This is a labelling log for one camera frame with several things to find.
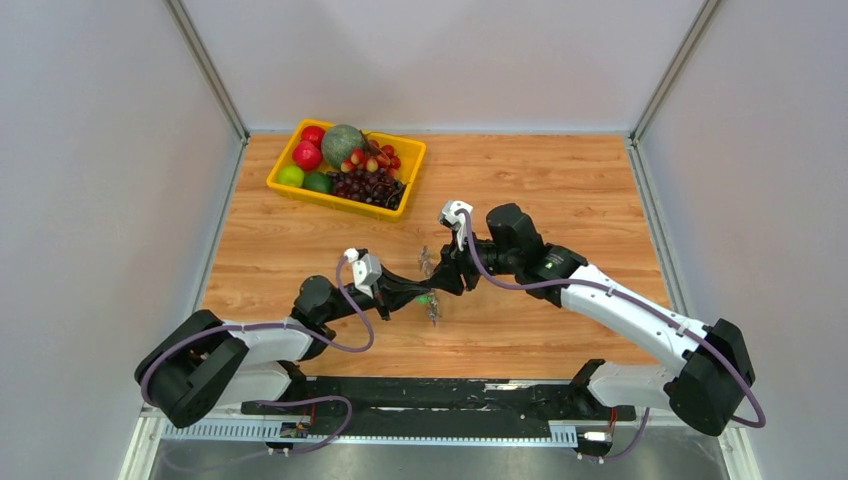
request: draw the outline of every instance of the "gray floor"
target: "gray floor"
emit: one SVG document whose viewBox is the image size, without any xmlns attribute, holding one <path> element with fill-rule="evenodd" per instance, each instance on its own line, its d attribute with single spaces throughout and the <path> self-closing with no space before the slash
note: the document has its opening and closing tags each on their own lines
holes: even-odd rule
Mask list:
<svg viewBox="0 0 848 480">
<path fill-rule="evenodd" d="M 633 430 L 619 427 L 616 445 L 623 448 Z M 245 478 L 345 480 L 497 480 L 497 479 L 727 479 L 718 441 L 689 428 L 652 427 L 625 460 L 592 465 L 571 451 L 552 448 L 428 447 L 330 445 L 302 456 L 262 455 L 202 473 L 176 471 L 173 465 L 203 468 L 261 452 L 244 442 L 167 441 L 160 446 L 152 480 Z"/>
</svg>

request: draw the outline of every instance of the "green apple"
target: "green apple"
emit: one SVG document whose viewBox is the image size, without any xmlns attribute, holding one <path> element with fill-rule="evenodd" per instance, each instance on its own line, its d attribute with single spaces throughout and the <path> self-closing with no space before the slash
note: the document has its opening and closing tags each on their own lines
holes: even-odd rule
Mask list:
<svg viewBox="0 0 848 480">
<path fill-rule="evenodd" d="M 289 165 L 280 169 L 277 173 L 277 183 L 289 187 L 300 188 L 303 186 L 303 178 L 306 176 L 303 169 L 297 165 Z"/>
</svg>

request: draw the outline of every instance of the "perforated metal strip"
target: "perforated metal strip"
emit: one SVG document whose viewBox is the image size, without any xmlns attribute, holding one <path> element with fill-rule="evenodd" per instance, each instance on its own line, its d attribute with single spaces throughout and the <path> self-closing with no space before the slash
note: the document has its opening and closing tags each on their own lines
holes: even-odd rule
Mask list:
<svg viewBox="0 0 848 480">
<path fill-rule="evenodd" d="M 280 437 L 279 420 L 206 419 L 183 429 L 168 425 L 162 432 L 163 440 L 218 440 L 241 442 L 292 442 L 314 443 L 326 435 L 309 435 L 307 438 Z M 570 425 L 551 425 L 547 438 L 485 438 L 485 437 L 390 437 L 342 435 L 338 443 L 372 445 L 464 445 L 474 447 L 556 447 L 577 446 L 577 430 Z"/>
</svg>

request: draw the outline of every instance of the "basket of fruit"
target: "basket of fruit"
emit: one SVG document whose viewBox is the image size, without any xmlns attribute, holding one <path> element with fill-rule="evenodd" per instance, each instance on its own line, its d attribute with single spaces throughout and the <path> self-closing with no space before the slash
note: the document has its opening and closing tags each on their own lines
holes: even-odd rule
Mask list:
<svg viewBox="0 0 848 480">
<path fill-rule="evenodd" d="M 306 119 L 265 183 L 294 200 L 397 222 L 426 148 L 409 138 Z"/>
</svg>

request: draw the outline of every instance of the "lime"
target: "lime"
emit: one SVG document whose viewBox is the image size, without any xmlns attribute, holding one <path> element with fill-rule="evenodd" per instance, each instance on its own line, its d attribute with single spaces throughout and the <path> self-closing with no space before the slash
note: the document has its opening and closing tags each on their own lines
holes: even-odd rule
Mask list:
<svg viewBox="0 0 848 480">
<path fill-rule="evenodd" d="M 280 172 L 277 173 L 277 183 L 289 187 L 300 188 L 300 186 L 303 185 L 304 175 L 306 174 L 303 173 L 302 168 L 297 165 L 288 165 L 281 168 Z"/>
<path fill-rule="evenodd" d="M 333 181 L 321 172 L 312 172 L 303 180 L 303 188 L 318 193 L 330 193 L 333 191 Z"/>
</svg>

